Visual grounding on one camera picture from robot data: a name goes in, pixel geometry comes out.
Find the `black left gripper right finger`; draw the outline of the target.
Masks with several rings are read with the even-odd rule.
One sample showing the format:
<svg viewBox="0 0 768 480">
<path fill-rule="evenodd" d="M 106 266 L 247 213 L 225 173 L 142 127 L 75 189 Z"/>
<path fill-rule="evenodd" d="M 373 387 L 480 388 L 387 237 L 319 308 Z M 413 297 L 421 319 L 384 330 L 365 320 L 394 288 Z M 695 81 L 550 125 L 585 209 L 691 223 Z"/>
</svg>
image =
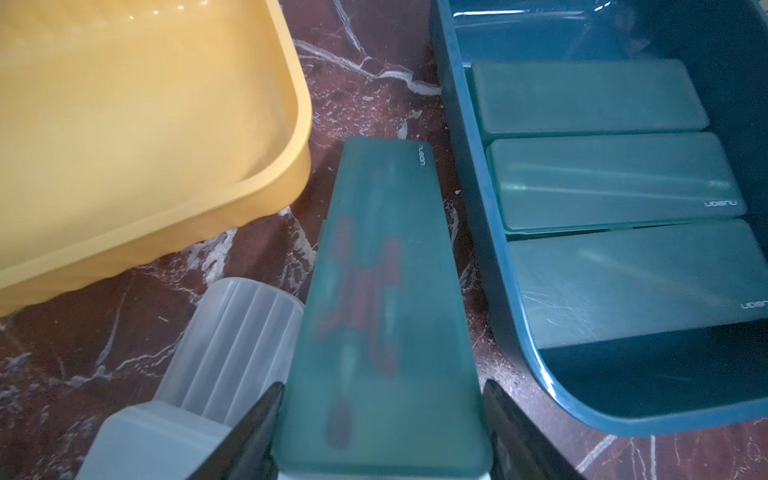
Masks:
<svg viewBox="0 0 768 480">
<path fill-rule="evenodd" d="M 491 479 L 585 479 L 496 380 L 485 382 L 483 405 L 493 449 Z"/>
</svg>

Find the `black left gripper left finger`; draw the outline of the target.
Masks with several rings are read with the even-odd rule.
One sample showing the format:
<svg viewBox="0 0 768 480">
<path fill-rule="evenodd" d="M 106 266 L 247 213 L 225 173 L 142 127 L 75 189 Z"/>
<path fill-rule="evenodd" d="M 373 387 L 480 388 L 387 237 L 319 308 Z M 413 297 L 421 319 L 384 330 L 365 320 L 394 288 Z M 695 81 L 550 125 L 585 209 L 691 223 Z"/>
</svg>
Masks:
<svg viewBox="0 0 768 480">
<path fill-rule="evenodd" d="M 270 446 L 283 393 L 273 383 L 189 479 L 277 479 Z"/>
</svg>

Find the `teal plastic tray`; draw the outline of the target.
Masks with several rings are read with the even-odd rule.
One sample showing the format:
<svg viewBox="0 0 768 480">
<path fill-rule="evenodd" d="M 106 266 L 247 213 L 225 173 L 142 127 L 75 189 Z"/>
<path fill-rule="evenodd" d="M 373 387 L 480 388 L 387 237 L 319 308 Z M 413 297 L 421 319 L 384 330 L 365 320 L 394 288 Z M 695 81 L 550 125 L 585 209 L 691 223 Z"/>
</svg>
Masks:
<svg viewBox="0 0 768 480">
<path fill-rule="evenodd" d="M 762 320 L 539 349 L 514 241 L 741 219 L 767 261 L 767 16 L 755 1 L 435 1 L 430 33 L 475 257 L 504 354 L 567 413 L 606 433 L 648 436 L 767 413 Z M 683 63 L 747 205 L 736 218 L 542 235 L 504 229 L 469 91 L 476 61 Z"/>
</svg>

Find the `green pencil case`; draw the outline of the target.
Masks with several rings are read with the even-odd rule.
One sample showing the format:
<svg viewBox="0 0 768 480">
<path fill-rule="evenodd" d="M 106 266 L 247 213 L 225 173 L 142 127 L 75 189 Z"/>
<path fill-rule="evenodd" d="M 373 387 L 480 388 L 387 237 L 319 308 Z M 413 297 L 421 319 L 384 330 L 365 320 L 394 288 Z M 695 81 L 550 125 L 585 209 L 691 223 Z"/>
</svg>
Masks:
<svg viewBox="0 0 768 480">
<path fill-rule="evenodd" d="M 476 61 L 467 74 L 484 143 L 697 132 L 709 125 L 687 69 L 675 59 Z"/>
<path fill-rule="evenodd" d="M 747 212 L 724 147 L 709 132 L 502 139 L 486 156 L 509 235 Z"/>
<path fill-rule="evenodd" d="M 272 455 L 293 478 L 477 479 L 491 467 L 425 142 L 344 143 Z"/>
<path fill-rule="evenodd" d="M 767 261 L 741 219 L 509 243 L 536 346 L 762 320 Z"/>
</svg>

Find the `yellow plastic tray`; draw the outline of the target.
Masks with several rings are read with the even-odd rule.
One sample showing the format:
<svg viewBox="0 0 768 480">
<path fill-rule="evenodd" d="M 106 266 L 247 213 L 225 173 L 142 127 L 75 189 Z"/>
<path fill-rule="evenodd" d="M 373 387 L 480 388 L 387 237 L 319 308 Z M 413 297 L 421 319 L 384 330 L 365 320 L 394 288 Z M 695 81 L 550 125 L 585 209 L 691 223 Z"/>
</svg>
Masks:
<svg viewBox="0 0 768 480">
<path fill-rule="evenodd" d="M 1 311 L 272 215 L 312 105 L 276 1 L 1 5 Z"/>
</svg>

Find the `green pencil case back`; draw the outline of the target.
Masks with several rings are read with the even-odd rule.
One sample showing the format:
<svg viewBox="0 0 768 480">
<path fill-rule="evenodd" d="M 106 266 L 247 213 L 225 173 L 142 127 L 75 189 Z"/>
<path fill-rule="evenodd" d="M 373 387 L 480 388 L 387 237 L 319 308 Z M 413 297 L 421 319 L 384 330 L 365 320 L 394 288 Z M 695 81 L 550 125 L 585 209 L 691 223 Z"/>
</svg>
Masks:
<svg viewBox="0 0 768 480">
<path fill-rule="evenodd" d="M 476 61 L 467 74 L 484 143 L 697 132 L 709 125 L 687 69 L 675 59 Z"/>
</svg>

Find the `clear pencil case top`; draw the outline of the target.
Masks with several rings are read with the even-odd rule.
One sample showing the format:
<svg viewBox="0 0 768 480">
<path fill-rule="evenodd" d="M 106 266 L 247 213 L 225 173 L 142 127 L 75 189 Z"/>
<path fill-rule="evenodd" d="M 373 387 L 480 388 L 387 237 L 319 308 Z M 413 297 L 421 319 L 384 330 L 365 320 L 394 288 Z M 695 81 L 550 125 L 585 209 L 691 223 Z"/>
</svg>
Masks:
<svg viewBox="0 0 768 480">
<path fill-rule="evenodd" d="M 186 479 L 275 382 L 287 379 L 304 305 L 255 280 L 203 295 L 149 402 L 101 425 L 80 479 Z"/>
</svg>

